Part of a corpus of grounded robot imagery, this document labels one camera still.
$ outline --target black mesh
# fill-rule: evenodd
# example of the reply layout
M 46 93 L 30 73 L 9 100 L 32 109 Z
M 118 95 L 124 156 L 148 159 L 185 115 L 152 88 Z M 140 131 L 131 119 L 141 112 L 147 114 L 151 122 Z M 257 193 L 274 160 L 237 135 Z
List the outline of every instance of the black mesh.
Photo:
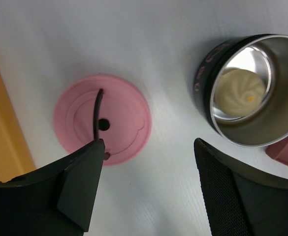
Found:
M 256 236 L 288 236 L 288 189 L 272 188 L 234 174 Z
M 231 170 L 200 139 L 194 143 L 205 207 L 213 236 L 252 236 Z

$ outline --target pink silicone lid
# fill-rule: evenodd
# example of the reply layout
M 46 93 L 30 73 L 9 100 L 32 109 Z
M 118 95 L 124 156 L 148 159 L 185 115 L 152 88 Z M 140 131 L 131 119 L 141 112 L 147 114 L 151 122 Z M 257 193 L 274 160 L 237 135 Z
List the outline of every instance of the pink silicone lid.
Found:
M 124 79 L 99 74 L 73 84 L 55 106 L 54 131 L 69 153 L 92 141 L 93 112 L 99 89 L 104 90 L 99 120 L 105 121 L 105 126 L 99 123 L 99 136 L 104 140 L 105 151 L 111 154 L 103 165 L 117 165 L 143 149 L 152 127 L 145 98 Z

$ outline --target black wire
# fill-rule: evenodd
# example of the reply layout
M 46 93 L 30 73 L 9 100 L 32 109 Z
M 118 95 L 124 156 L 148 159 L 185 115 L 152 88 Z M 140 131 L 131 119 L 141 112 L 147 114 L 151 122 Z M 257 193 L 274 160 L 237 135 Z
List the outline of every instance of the black wire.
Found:
M 95 101 L 95 108 L 94 108 L 94 140 L 97 142 L 99 140 L 99 110 L 100 104 L 103 96 L 103 89 L 100 89 Z

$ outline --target yellow plastic bar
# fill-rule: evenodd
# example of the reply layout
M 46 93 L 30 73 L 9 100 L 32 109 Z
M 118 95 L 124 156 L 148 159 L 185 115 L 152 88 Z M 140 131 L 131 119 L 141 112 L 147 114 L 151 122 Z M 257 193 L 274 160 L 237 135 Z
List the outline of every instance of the yellow plastic bar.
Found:
M 34 162 L 0 76 L 0 181 L 33 170 Z

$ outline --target white table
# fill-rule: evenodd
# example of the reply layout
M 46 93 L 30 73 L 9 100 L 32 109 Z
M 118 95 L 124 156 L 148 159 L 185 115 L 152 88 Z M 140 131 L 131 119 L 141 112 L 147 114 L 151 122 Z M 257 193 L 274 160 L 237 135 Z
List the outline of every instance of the white table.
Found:
M 38 168 L 66 155 L 52 113 L 78 79 L 124 77 L 149 103 L 150 140 L 132 161 L 103 168 L 86 235 L 209 236 L 197 137 L 288 178 L 288 167 L 262 148 L 237 147 L 215 133 L 189 94 L 213 46 L 269 32 L 288 34 L 288 0 L 0 0 L 0 71 Z

